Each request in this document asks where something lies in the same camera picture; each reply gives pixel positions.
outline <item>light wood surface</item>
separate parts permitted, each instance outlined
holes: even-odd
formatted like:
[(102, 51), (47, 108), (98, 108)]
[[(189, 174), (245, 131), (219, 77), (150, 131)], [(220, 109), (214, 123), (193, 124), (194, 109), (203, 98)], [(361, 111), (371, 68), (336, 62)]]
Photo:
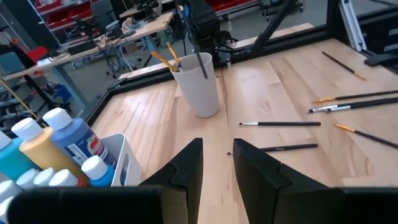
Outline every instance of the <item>light wood surface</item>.
[[(169, 2), (172, 2), (172, 1), (174, 1), (174, 0), (162, 0), (162, 4), (166, 4), (166, 3), (169, 3)], [(127, 17), (127, 16), (134, 15), (137, 12), (140, 12), (140, 10), (138, 10), (136, 7), (134, 7), (132, 9), (124, 11), (122, 14), (119, 15), (119, 17), (120, 18), (124, 18), (124, 17)]]
[[(170, 21), (172, 20), (174, 15), (174, 12), (168, 12), (166, 14), (162, 14), (160, 15), (155, 21), (150, 22), (148, 24), (146, 24), (143, 28), (136, 30), (136, 33), (124, 38), (123, 40), (120, 40), (117, 44), (114, 44), (114, 46), (119, 46), (122, 44), (125, 44), (127, 42), (130, 42), (132, 40), (136, 40), (136, 39), (140, 39), (141, 37), (144, 37), (146, 35), (150, 35), (153, 33), (156, 33), (158, 31), (162, 31), (165, 30), (167, 28), (167, 26), (169, 25)], [(41, 70), (45, 70), (46, 68), (52, 68), (54, 66), (57, 65), (63, 65), (66, 64), (68, 62), (71, 62), (73, 60), (79, 59), (79, 58), (83, 58), (83, 57), (87, 57), (89, 55), (93, 55), (95, 53), (98, 53), (100, 50), (95, 47), (93, 49), (90, 50), (86, 50), (84, 52), (75, 54), (75, 55), (69, 55), (69, 54), (62, 54), (60, 55), (58, 58), (55, 58), (54, 62), (45, 64), (45, 65), (35, 65), (27, 70), (21, 71), (21, 72), (17, 72), (14, 73), (12, 75), (8, 75), (6, 76), (4, 79), (5, 80), (10, 80), (13, 78), (18, 78), (21, 77), (23, 75), (26, 74), (31, 74), (34, 73), (36, 71), (41, 71)]]
[[(300, 25), (297, 25), (297, 26), (289, 27), (289, 28), (286, 28), (286, 29), (277, 30), (277, 31), (275, 31), (272, 34), (271, 38), (282, 37), (283, 35), (293, 34), (294, 32), (302, 31), (302, 30), (309, 29), (309, 28), (312, 28), (312, 27), (313, 26), (311, 24), (304, 23), (304, 24), (300, 24)], [(256, 41), (256, 39), (257, 39), (257, 37), (252, 37), (252, 38), (249, 38), (249, 39), (240, 40), (238, 42), (230, 44), (230, 46), (232, 48), (234, 48), (234, 49), (239, 48), (239, 47), (244, 47), (244, 46), (253, 44), (254, 41)], [(174, 60), (170, 60), (169, 63), (174, 64), (175, 61)], [(165, 64), (158, 63), (156, 65), (148, 66), (148, 67), (141, 68), (141, 69), (129, 72), (129, 73), (125, 73), (125, 74), (121, 75), (119, 77), (119, 79), (136, 77), (138, 75), (142, 75), (142, 74), (145, 74), (145, 73), (149, 73), (149, 72), (153, 72), (153, 71), (156, 71), (156, 70), (160, 70), (160, 69), (165, 68), (165, 67), (166, 67)]]
[[(322, 50), (368, 80), (362, 81)], [(397, 141), (398, 105), (307, 114), (319, 98), (394, 90), (398, 76), (367, 67), (361, 54), (331, 39), (233, 64), (216, 71), (220, 111), (196, 117), (175, 81), (114, 96), (93, 125), (101, 136), (124, 133), (148, 178), (193, 138), (203, 138), (199, 223), (248, 223), (234, 174), (234, 138), (257, 147), (318, 143), (316, 149), (271, 152), (303, 174), (332, 186), (398, 186), (398, 151), (335, 128), (341, 123)], [(239, 127), (243, 121), (320, 121), (320, 127)]]

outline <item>wooden table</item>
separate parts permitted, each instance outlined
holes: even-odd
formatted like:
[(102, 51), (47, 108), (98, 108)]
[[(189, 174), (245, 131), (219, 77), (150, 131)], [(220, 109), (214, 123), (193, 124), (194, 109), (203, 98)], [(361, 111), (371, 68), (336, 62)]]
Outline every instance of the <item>wooden table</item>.
[[(162, 4), (166, 4), (166, 3), (169, 3), (169, 2), (172, 2), (172, 1), (174, 1), (174, 0), (162, 0)], [(132, 16), (132, 15), (134, 15), (134, 14), (140, 12), (140, 11), (141, 10), (138, 10), (137, 7), (134, 7), (132, 9), (128, 9), (128, 10), (124, 11), (122, 14), (119, 15), (119, 17), (120, 18), (124, 18), (124, 17), (127, 17), (127, 16)]]
[[(114, 44), (114, 47), (117, 47), (117, 46), (120, 46), (123, 44), (127, 44), (134, 40), (143, 38), (150, 51), (156, 50), (155, 43), (153, 43), (153, 40), (149, 35), (156, 33), (158, 31), (165, 30), (167, 28), (167, 26), (169, 25), (170, 21), (172, 20), (173, 14), (174, 14), (173, 12), (168, 12), (168, 13), (160, 15), (155, 21), (147, 23), (143, 28), (136, 30), (135, 34), (133, 34), (129, 37), (126, 37), (123, 40), (120, 40), (117, 44)], [(75, 55), (70, 55), (70, 54), (65, 53), (65, 54), (62, 54), (59, 57), (55, 58), (53, 62), (48, 62), (43, 65), (33, 66), (27, 70), (8, 75), (4, 79), (10, 80), (13, 78), (19, 78), (26, 74), (32, 74), (36, 71), (42, 71), (42, 70), (52, 68), (54, 71), (54, 74), (56, 74), (56, 76), (60, 80), (61, 84), (65, 85), (65, 87), (68, 89), (68, 91), (72, 94), (72, 97), (74, 97), (74, 99), (77, 100), (77, 102), (80, 104), (80, 106), (82, 108), (84, 108), (87, 105), (85, 97), (81, 94), (81, 91), (74, 84), (73, 80), (68, 76), (68, 73), (63, 69), (63, 66), (67, 63), (70, 63), (70, 62), (76, 60), (76, 59), (87, 57), (87, 56), (93, 55), (93, 54), (97, 54), (99, 51), (100, 50), (97, 47), (95, 47), (93, 49), (89, 49), (89, 50), (80, 52)]]
[[(322, 55), (341, 60), (362, 81)], [(398, 76), (367, 67), (366, 57), (335, 39), (233, 64), (216, 71), (220, 111), (196, 117), (175, 81), (114, 96), (93, 129), (124, 133), (146, 179), (193, 138), (203, 138), (199, 223), (248, 223), (234, 174), (234, 138), (257, 147), (318, 143), (316, 149), (271, 152), (284, 164), (327, 186), (398, 186), (398, 151), (333, 127), (341, 123), (397, 142), (398, 105), (307, 114), (319, 98), (394, 90)], [(243, 121), (321, 121), (320, 127), (239, 127)]]

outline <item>acrylic paint bottle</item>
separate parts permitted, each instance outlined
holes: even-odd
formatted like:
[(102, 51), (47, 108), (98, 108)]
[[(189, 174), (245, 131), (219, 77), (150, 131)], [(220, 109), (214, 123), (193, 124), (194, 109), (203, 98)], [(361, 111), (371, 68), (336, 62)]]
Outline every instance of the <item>acrylic paint bottle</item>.
[(30, 169), (26, 171), (17, 179), (17, 185), (22, 187), (24, 190), (36, 188), (36, 185), (33, 184), (33, 180), (35, 179), (37, 174), (39, 174), (39, 171), (37, 169)]
[(112, 184), (114, 169), (111, 165), (106, 165), (99, 156), (88, 158), (81, 170), (90, 178), (93, 187), (109, 187)]
[(75, 176), (88, 180), (80, 167), (51, 141), (52, 128), (42, 128), (32, 118), (25, 118), (16, 123), (11, 131), (23, 140), (19, 150), (40, 168), (52, 167), (55, 171), (68, 169)]
[(16, 181), (19, 176), (31, 168), (39, 169), (19, 150), (22, 139), (10, 139), (0, 131), (0, 172)]
[(0, 202), (4, 201), (5, 199), (16, 196), (22, 191), (22, 188), (18, 186), (12, 180), (5, 180), (0, 183)]
[(49, 187), (87, 187), (86, 180), (75, 177), (69, 170), (58, 171), (50, 180)]
[(55, 175), (55, 170), (52, 167), (47, 168), (39, 172), (39, 174), (37, 174), (37, 176), (33, 180), (33, 184), (38, 187), (48, 187), (50, 180), (54, 175)]
[(0, 223), (5, 223), (5, 224), (9, 223), (7, 220), (7, 211), (13, 199), (14, 196), (7, 198), (0, 203)]
[(50, 110), (43, 119), (54, 129), (52, 141), (80, 166), (91, 156), (98, 155), (107, 165), (116, 167), (117, 160), (83, 119), (72, 119), (61, 108)]

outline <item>paint bottle label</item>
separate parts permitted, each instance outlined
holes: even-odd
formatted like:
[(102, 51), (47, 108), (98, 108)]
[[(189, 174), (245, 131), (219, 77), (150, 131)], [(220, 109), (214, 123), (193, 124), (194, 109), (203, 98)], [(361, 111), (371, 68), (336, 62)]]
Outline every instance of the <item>paint bottle label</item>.
[(91, 156), (98, 155), (106, 164), (116, 168), (116, 159), (92, 131), (88, 131), (79, 141), (65, 149), (79, 165), (82, 165)]

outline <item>white plastic bin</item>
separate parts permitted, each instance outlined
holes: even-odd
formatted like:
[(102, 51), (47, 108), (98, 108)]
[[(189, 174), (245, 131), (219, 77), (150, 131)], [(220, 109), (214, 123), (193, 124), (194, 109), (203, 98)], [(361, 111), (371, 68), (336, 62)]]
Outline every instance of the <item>white plastic bin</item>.
[(118, 158), (118, 164), (112, 180), (112, 187), (122, 186), (122, 170), (125, 170), (126, 177), (124, 186), (138, 185), (141, 183), (142, 168), (139, 165), (133, 151), (130, 148), (126, 137), (122, 133), (112, 134), (101, 139), (109, 152)]

